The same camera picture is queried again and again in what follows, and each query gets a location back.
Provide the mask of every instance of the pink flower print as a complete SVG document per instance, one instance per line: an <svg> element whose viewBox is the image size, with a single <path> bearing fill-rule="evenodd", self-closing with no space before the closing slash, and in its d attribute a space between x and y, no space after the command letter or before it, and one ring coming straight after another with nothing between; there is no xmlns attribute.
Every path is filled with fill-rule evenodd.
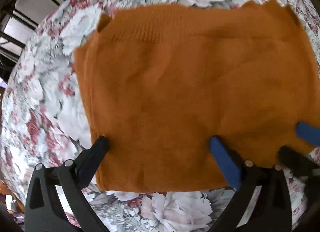
<svg viewBox="0 0 320 232"><path fill-rule="evenodd" d="M63 92L66 96L74 96L75 92L70 87L70 75L67 74L64 76L64 79L58 83L58 90Z"/></svg>
<svg viewBox="0 0 320 232"><path fill-rule="evenodd" d="M72 225L77 226L77 227L80 228L80 225L79 225L78 220L76 219L76 217L75 217L74 215L68 213L68 212L65 212L65 213L66 213L66 216L67 216L69 222L70 222Z"/></svg>
<svg viewBox="0 0 320 232"><path fill-rule="evenodd" d="M63 161L60 161L57 155L53 152L48 152L49 161L51 163L50 167L57 167L63 164Z"/></svg>
<svg viewBox="0 0 320 232"><path fill-rule="evenodd" d="M44 106L40 108L40 117L41 117L41 125L43 128L49 128L52 126L52 122L48 119L48 117L45 115L46 109Z"/></svg>
<svg viewBox="0 0 320 232"><path fill-rule="evenodd" d="M10 150L9 150L7 147L4 148L4 153L5 153L5 161L6 161L6 163L7 163L10 167L12 167L12 166L13 166L13 165L12 165L12 155L11 155Z"/></svg>
<svg viewBox="0 0 320 232"><path fill-rule="evenodd" d="M141 207L142 196L143 196L143 195L139 195L139 196L136 197L135 199L127 200L127 201L126 201L127 205L128 205L130 208Z"/></svg>
<svg viewBox="0 0 320 232"><path fill-rule="evenodd" d="M53 131L50 129L45 132L45 142L47 143L49 150L52 150L57 145Z"/></svg>
<svg viewBox="0 0 320 232"><path fill-rule="evenodd" d="M28 132L30 134L32 143L37 144L40 131L36 124L35 115L31 111L30 111L30 115L31 115L31 120L27 123L27 128L28 128Z"/></svg>

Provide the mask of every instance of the black clamp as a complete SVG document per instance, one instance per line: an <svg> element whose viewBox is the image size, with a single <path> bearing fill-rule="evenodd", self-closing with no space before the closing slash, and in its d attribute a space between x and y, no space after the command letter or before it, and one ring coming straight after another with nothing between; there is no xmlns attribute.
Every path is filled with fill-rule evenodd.
<svg viewBox="0 0 320 232"><path fill-rule="evenodd" d="M278 159L292 171L293 176L305 184L308 212L314 203L320 203L320 166L288 146L280 148Z"/></svg>
<svg viewBox="0 0 320 232"><path fill-rule="evenodd" d="M282 168L261 168L229 149L220 137L210 141L211 152L236 193L208 232L291 232L292 212L288 186ZM249 221L238 227L256 186L262 186Z"/></svg>
<svg viewBox="0 0 320 232"><path fill-rule="evenodd" d="M26 232L109 232L95 214L81 190L87 187L108 152L108 140L100 136L89 150L60 167L37 164L26 201ZM69 223L61 206L56 185L62 186L81 228Z"/></svg>

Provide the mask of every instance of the knit sweater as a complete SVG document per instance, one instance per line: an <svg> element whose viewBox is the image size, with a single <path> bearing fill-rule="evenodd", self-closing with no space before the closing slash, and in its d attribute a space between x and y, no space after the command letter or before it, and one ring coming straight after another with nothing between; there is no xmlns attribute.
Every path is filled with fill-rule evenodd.
<svg viewBox="0 0 320 232"><path fill-rule="evenodd" d="M74 60L92 142L110 140L101 190L223 187L211 136L272 167L284 144L312 150L295 135L298 122L320 127L315 55L296 15L275 0L103 15Z"/></svg>

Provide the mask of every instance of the ribbed neckline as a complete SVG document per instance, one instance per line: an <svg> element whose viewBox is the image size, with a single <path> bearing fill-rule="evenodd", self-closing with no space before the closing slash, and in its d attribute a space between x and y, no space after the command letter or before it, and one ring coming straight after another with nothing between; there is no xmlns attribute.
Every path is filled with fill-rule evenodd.
<svg viewBox="0 0 320 232"><path fill-rule="evenodd" d="M183 7L178 4L121 10L116 13L115 18L100 32L100 35L111 40L143 42L183 41L187 36L215 36L220 38L276 37L280 39L288 37L287 35L281 35L281 32L275 36L274 30L264 32L252 31L252 28L259 28L260 21L266 20L266 18L257 18L255 16L255 10L257 9L265 10L266 18L270 18L270 12L275 12L275 14L283 12L284 15L288 16L287 26L292 30L297 29L295 27L297 25L292 23L292 18L290 18L288 11L280 7L276 0L271 0L264 5L258 5L250 1L241 8L233 10L198 9ZM247 31L239 23L242 20L251 23L251 25L248 25ZM235 30L226 31L226 26L234 27Z"/></svg>

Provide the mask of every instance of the orange fabric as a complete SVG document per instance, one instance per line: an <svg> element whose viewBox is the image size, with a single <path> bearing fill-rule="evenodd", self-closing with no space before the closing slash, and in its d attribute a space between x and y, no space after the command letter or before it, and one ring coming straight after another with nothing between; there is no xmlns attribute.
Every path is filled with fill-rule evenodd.
<svg viewBox="0 0 320 232"><path fill-rule="evenodd" d="M92 142L110 139L100 189L226 186L209 152L216 134L264 167L284 144L312 150L294 127L320 127L317 64L289 7L138 7L98 29L74 58Z"/></svg>
<svg viewBox="0 0 320 232"><path fill-rule="evenodd" d="M13 196L13 198L16 200L17 205L18 205L18 207L19 207L18 212L23 212L23 213L24 213L24 212L26 211L24 205L21 203L21 201L17 198L17 196L16 196L15 194L12 193L12 196Z"/></svg>
<svg viewBox="0 0 320 232"><path fill-rule="evenodd" d="M0 181L0 193L3 195L11 195L12 194L11 190L2 181Z"/></svg>

